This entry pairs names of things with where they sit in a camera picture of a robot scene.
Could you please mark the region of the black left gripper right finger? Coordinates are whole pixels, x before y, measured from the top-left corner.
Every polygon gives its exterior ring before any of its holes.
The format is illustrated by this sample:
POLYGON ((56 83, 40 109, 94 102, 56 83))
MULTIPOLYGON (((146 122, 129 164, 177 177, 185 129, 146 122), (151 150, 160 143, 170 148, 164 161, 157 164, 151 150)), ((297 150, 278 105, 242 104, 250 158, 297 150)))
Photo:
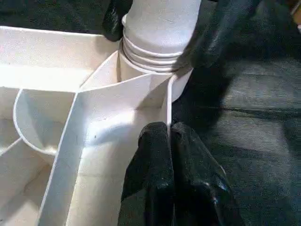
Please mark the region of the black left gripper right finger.
POLYGON ((241 226, 243 219, 222 166, 184 123, 171 127, 175 216, 179 226, 241 226))

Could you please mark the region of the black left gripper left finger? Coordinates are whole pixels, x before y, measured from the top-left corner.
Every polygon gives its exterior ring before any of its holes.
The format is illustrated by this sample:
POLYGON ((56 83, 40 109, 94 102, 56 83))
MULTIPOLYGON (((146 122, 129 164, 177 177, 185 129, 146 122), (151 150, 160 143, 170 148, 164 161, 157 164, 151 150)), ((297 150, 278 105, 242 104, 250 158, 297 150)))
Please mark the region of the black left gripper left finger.
POLYGON ((129 163, 119 210, 121 226, 171 226, 174 223, 174 170, 167 126, 147 124, 129 163))

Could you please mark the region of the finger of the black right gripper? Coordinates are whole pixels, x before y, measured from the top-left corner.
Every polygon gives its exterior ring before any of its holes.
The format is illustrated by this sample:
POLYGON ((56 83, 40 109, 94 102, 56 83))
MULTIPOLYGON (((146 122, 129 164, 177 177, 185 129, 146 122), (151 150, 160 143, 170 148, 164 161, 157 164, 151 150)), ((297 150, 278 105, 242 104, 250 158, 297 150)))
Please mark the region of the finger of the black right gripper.
POLYGON ((132 6, 133 0, 111 0, 104 15, 103 35, 110 41, 119 41, 123 36, 122 18, 132 6))
POLYGON ((187 72, 214 65, 255 10, 255 0, 217 0, 205 29, 200 31, 195 26, 188 45, 173 64, 173 71, 187 72))

